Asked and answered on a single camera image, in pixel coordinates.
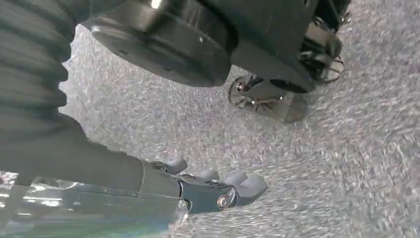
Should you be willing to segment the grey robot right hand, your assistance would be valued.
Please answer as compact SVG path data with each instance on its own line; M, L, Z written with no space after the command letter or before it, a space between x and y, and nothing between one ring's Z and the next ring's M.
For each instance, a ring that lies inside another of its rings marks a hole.
M3 238L149 238L189 215L253 203L255 174L186 174L186 161L141 160L91 141L66 115L0 116Z

